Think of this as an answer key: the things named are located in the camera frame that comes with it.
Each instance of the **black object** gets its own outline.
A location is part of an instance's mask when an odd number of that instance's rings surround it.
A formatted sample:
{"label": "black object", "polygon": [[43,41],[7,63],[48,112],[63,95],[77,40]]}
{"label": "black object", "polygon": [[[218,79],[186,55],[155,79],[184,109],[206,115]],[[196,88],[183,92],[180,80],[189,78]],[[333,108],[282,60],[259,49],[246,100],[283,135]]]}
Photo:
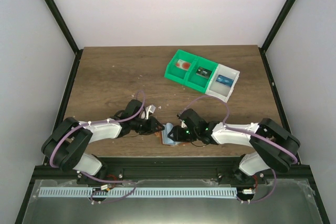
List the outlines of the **black object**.
{"label": "black object", "polygon": [[212,71],[206,69],[206,68],[202,68],[202,67],[199,67],[196,71],[196,74],[199,75],[199,76],[202,76],[206,79],[209,79],[210,76],[211,76],[211,73]]}
{"label": "black object", "polygon": [[266,37],[266,40],[262,46],[262,49],[266,52],[271,45],[273,39],[275,38],[276,34],[278,33],[282,23],[285,21],[287,14],[291,10],[295,0],[286,0],[285,4],[283,5],[277,19],[275,20],[269,34]]}
{"label": "black object", "polygon": [[[111,118],[115,120],[129,118],[140,110],[141,105],[142,102],[133,99],[127,104],[125,110],[118,111]],[[120,123],[120,125],[122,126],[122,130],[118,137],[125,136],[131,130],[137,132],[139,135],[150,135],[155,132],[164,130],[164,126],[155,117],[149,116],[148,119],[142,119],[140,118],[140,114],[141,113],[139,113],[135,118],[131,120]]]}
{"label": "black object", "polygon": [[52,15],[54,16],[59,28],[61,28],[61,31],[63,32],[64,37],[68,41],[70,47],[72,48],[74,53],[77,54],[79,52],[79,48],[77,47],[77,44],[76,44],[74,38],[72,37],[72,35],[70,33],[70,30],[69,30],[67,24],[65,23],[60,11],[58,10],[54,0],[44,0],[44,1],[48,5]]}
{"label": "black object", "polygon": [[[269,85],[270,85],[271,90],[272,90],[274,101],[275,101],[275,104],[277,106],[277,110],[278,110],[278,113],[279,113],[279,116],[280,116],[282,127],[286,131],[291,133],[291,130],[290,130],[287,118],[286,118],[285,110],[283,109],[281,99],[280,99],[280,96],[279,96],[279,93],[278,93],[278,89],[277,89],[277,86],[274,82],[274,78],[273,78],[272,72],[271,72],[269,64],[268,64],[268,60],[267,60],[267,57],[266,57],[266,52],[262,48],[259,48],[259,52],[260,52],[260,55],[261,55],[262,62],[264,64],[264,68],[265,68],[265,72],[266,72],[266,75],[267,75]],[[296,158],[298,159],[298,162],[300,163],[301,160],[300,160],[300,157],[299,157],[298,154],[296,154]]]}
{"label": "black object", "polygon": [[107,172],[108,172],[108,166],[107,164],[104,162],[103,159],[95,156],[92,154],[92,156],[94,156],[96,159],[98,159],[101,162],[101,168],[99,169],[99,171],[97,172],[97,174],[95,174],[95,177],[98,179],[105,179],[107,176]]}
{"label": "black object", "polygon": [[57,117],[56,117],[54,130],[62,123],[62,121],[64,119],[65,111],[67,110],[72,86],[74,86],[73,83],[75,82],[75,77],[76,77],[76,74],[77,74],[77,70],[78,70],[78,67],[79,67],[79,62],[80,62],[80,59],[82,57],[82,54],[83,54],[83,49],[80,50],[76,54],[75,59],[73,61],[71,71],[70,71],[70,76],[69,76],[69,79],[68,79],[68,82],[67,82],[64,94],[63,94],[63,98],[62,98],[62,101],[61,101],[61,105],[59,107],[58,114],[57,114]]}
{"label": "black object", "polygon": [[[242,155],[242,156],[240,156],[240,159],[239,159],[239,162],[237,162],[235,165],[234,165],[234,167],[233,167],[233,169],[232,169],[232,172],[233,172],[233,176],[238,180],[238,181],[240,181],[241,183],[248,183],[248,182],[253,182],[253,178],[251,177],[251,176],[247,176],[245,173],[243,173],[242,172],[242,170],[240,170],[239,169],[239,164],[240,164],[240,162],[242,161],[242,159],[243,159],[243,157],[245,156],[245,154],[244,155]],[[225,173],[225,176],[230,176],[230,172],[226,172]]]}
{"label": "black object", "polygon": [[[273,137],[276,144],[293,153],[293,155],[297,154],[300,147],[300,142],[296,137],[269,118],[264,118],[259,123],[259,129],[256,133],[268,138]],[[270,168],[282,173],[289,170],[293,163],[289,155],[254,136],[251,136],[249,142]]]}
{"label": "black object", "polygon": [[202,117],[200,117],[193,109],[187,109],[178,114],[177,117],[184,122],[187,128],[182,128],[177,125],[172,128],[168,137],[176,142],[192,143],[196,140],[201,140],[204,144],[215,144],[216,141],[211,137],[213,128],[219,122],[207,123]]}
{"label": "black object", "polygon": [[[43,154],[50,158],[57,143],[73,127],[78,125],[79,122],[74,118],[66,118],[43,144],[41,148]],[[73,137],[74,140],[71,143],[64,141],[54,157],[54,164],[57,165],[63,172],[72,170],[78,164],[90,142],[92,132],[85,128],[81,128],[70,137]]]}

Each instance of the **wooden table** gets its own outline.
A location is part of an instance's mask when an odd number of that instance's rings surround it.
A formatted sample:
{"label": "wooden table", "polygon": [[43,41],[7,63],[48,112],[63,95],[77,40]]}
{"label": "wooden table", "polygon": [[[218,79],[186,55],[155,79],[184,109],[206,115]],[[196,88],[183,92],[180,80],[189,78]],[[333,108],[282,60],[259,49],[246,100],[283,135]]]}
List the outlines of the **wooden table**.
{"label": "wooden table", "polygon": [[[227,123],[247,124],[267,117],[280,124],[257,46],[86,47],[66,117],[74,116],[79,121],[106,119],[123,110],[142,89],[146,105],[161,107],[154,115],[162,124],[179,124],[177,113],[202,94],[164,78],[165,68],[178,49],[240,71],[228,101]],[[224,105],[211,98],[196,102],[192,108],[207,121],[220,121],[226,114]],[[170,147],[150,135],[101,140],[86,151],[98,156],[237,156],[253,150],[232,144]]]}

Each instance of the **purple cable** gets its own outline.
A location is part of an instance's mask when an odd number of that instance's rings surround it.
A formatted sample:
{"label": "purple cable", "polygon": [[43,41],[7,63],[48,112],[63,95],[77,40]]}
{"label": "purple cable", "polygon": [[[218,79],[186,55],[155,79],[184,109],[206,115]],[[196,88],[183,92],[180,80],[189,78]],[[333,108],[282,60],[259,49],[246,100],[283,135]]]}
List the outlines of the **purple cable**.
{"label": "purple cable", "polygon": [[[267,194],[265,197],[261,198],[261,199],[257,199],[257,200],[254,200],[254,201],[250,201],[250,204],[251,203],[258,203],[258,202],[261,202],[263,201],[264,199],[267,199],[269,196],[271,196],[275,190],[275,187],[277,185],[277,175],[275,174],[275,171],[273,169],[271,169],[272,173],[273,173],[273,176],[274,176],[274,182],[273,182],[273,188],[272,190],[269,192],[269,194]],[[246,202],[248,203],[248,201],[243,201],[241,199],[239,199],[239,197],[237,196],[237,199],[240,201],[240,202]]]}
{"label": "purple cable", "polygon": [[[102,191],[102,190],[94,191],[94,192],[91,194],[91,197],[90,197],[91,202],[93,202],[93,196],[94,196],[95,194],[101,192],[101,191]],[[134,191],[135,191],[135,187],[134,187],[133,190],[131,190],[128,194],[125,194],[124,196],[122,196],[122,197],[120,197],[120,198],[118,198],[118,199],[113,199],[113,200],[109,200],[109,201],[104,200],[104,201],[101,201],[101,203],[102,203],[102,204],[105,204],[105,203],[117,202],[117,201],[119,201],[119,200],[122,200],[122,199],[127,198],[127,197],[130,196],[132,193],[134,193]]]}
{"label": "purple cable", "polygon": [[230,109],[229,109],[229,106],[227,105],[226,102],[224,102],[224,101],[221,100],[220,98],[218,98],[218,97],[213,97],[212,95],[207,95],[207,94],[206,94],[206,95],[203,95],[203,96],[201,96],[201,97],[198,97],[198,98],[196,98],[194,101],[192,101],[191,103],[189,103],[189,105],[188,105],[187,107],[185,107],[184,110],[182,110],[182,111],[180,112],[180,114],[182,114],[184,111],[186,111],[186,110],[187,110],[191,105],[193,105],[196,101],[198,101],[199,99],[205,98],[205,97],[215,98],[215,99],[217,99],[218,101],[221,101],[222,103],[224,103],[224,105],[225,105],[225,107],[226,107],[226,116],[225,116],[223,122],[225,122],[225,121],[228,119],[229,115],[230,115]]}
{"label": "purple cable", "polygon": [[[120,120],[116,120],[116,121],[113,121],[113,123],[121,123],[121,122],[125,122],[125,121],[128,121],[128,120],[131,120],[133,118],[135,118],[137,115],[140,114],[140,112],[142,111],[144,105],[145,105],[145,93],[143,92],[143,90],[139,90],[136,94],[136,97],[138,97],[138,94],[139,93],[142,93],[143,95],[143,101],[142,101],[142,104],[141,104],[141,107],[140,109],[138,110],[138,112],[132,116],[130,116],[129,118],[126,118],[126,119],[120,119]],[[91,122],[91,124],[100,124],[100,123],[106,123],[107,120],[101,120],[101,121],[94,121],[94,122]],[[53,167],[53,168],[57,168],[58,166],[54,165],[53,161],[54,161],[54,158],[55,158],[55,155],[58,151],[58,149],[60,148],[60,146],[62,145],[62,143],[72,134],[74,133],[75,131],[77,131],[78,129],[82,128],[82,127],[85,127],[85,126],[88,126],[89,123],[84,123],[84,124],[81,124],[81,125],[78,125],[77,127],[74,127],[71,131],[69,131],[67,134],[64,135],[64,137],[58,142],[58,144],[56,145],[53,153],[51,154],[50,156],[50,166]]]}
{"label": "purple cable", "polygon": [[[102,182],[102,183],[113,183],[113,184],[116,184],[116,183],[130,183],[130,184],[133,184],[134,187],[133,189],[125,194],[124,196],[118,198],[118,199],[114,199],[114,200],[109,200],[109,201],[102,201],[101,203],[105,204],[105,203],[112,203],[112,202],[116,202],[116,201],[119,201],[119,200],[122,200],[122,199],[125,199],[126,197],[130,196],[132,193],[134,193],[135,189],[136,189],[136,184],[135,182],[133,181],[130,181],[130,180],[104,180],[104,179],[99,179],[99,178],[95,178],[93,176],[91,176],[90,174],[87,174],[87,173],[84,173],[82,172],[85,176],[91,178],[91,179],[94,179],[95,181],[98,181],[98,182]],[[99,191],[95,191],[91,194],[91,197],[90,197],[90,200],[93,201],[93,196],[99,192],[101,192],[103,190],[99,190]]]}

